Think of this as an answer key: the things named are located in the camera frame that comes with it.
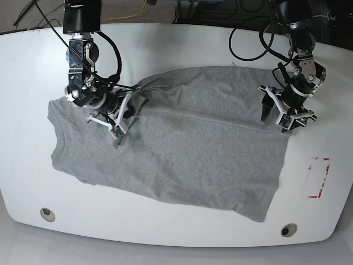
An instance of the yellow cable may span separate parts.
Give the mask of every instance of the yellow cable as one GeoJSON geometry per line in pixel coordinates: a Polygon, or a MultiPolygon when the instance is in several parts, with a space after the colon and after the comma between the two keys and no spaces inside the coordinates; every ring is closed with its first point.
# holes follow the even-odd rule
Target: yellow cable
{"type": "Polygon", "coordinates": [[[142,7],[141,11],[138,12],[137,14],[135,14],[135,15],[128,15],[128,16],[126,16],[126,17],[121,17],[121,18],[109,18],[109,19],[104,20],[104,21],[102,22],[102,24],[104,24],[104,23],[106,23],[106,22],[110,22],[110,21],[119,20],[119,19],[126,19],[126,18],[133,18],[133,17],[136,17],[136,16],[140,15],[140,14],[142,13],[142,11],[145,9],[146,3],[147,3],[147,0],[145,0],[145,3],[143,4],[143,7],[142,7]]]}

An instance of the screw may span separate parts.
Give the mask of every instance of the screw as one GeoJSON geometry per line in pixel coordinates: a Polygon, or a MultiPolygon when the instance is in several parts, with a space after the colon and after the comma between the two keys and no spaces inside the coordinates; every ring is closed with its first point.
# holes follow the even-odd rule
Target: screw
{"type": "Polygon", "coordinates": [[[73,98],[78,98],[79,93],[78,93],[78,91],[75,89],[74,91],[71,92],[71,95],[72,95],[73,98]]]}

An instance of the cloth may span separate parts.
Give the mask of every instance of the cloth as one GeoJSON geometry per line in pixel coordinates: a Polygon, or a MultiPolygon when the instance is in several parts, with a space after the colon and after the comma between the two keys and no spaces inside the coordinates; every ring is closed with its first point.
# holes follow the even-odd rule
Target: cloth
{"type": "Polygon", "coordinates": [[[85,122],[89,111],[49,103],[55,169],[165,203],[233,210],[263,222],[279,185],[289,134],[274,108],[260,121],[270,70],[199,67],[147,77],[147,98],[120,145],[85,122]]]}

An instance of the gray t-shirt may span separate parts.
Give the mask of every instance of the gray t-shirt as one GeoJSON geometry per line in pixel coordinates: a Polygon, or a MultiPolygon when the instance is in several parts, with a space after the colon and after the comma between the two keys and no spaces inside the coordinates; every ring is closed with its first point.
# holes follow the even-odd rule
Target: gray t-shirt
{"type": "Polygon", "coordinates": [[[263,222],[290,134],[275,124],[275,108],[260,121],[261,84],[276,85],[270,70],[198,67],[147,77],[131,103],[147,100],[119,146],[106,127],[85,122],[89,110],[51,101],[53,166],[83,182],[263,222]]]}

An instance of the white table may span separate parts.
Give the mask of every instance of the white table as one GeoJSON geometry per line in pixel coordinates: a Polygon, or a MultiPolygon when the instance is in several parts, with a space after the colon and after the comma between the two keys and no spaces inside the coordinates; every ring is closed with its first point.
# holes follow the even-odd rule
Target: white table
{"type": "MultiPolygon", "coordinates": [[[[255,62],[237,61],[228,51],[231,30],[225,28],[111,24],[102,31],[121,52],[121,83],[126,85],[184,67],[273,69],[279,62],[269,54],[255,62]]],[[[100,49],[97,70],[108,76],[116,70],[113,50],[97,35],[95,42],[100,49]]],[[[232,211],[166,204],[83,184],[54,170],[50,156],[56,136],[46,117],[48,102],[63,96],[67,85],[66,48],[50,29],[0,36],[0,43],[0,189],[14,220],[100,239],[194,247],[285,245],[321,241],[333,233],[353,182],[353,52],[317,44],[315,60],[326,67],[327,79],[306,107],[318,120],[290,137],[280,187],[265,222],[258,223],[232,211]],[[320,198],[308,196],[319,193],[325,161],[312,157],[331,159],[320,198]],[[311,164],[315,170],[308,175],[311,164]],[[45,221],[41,208],[52,210],[56,220],[45,221]],[[290,223],[298,231],[282,237],[281,229],[290,223]]],[[[236,32],[233,47],[245,57],[263,51],[258,33],[246,30],[236,32]]],[[[273,48],[286,54],[288,41],[276,36],[273,48]]]]}

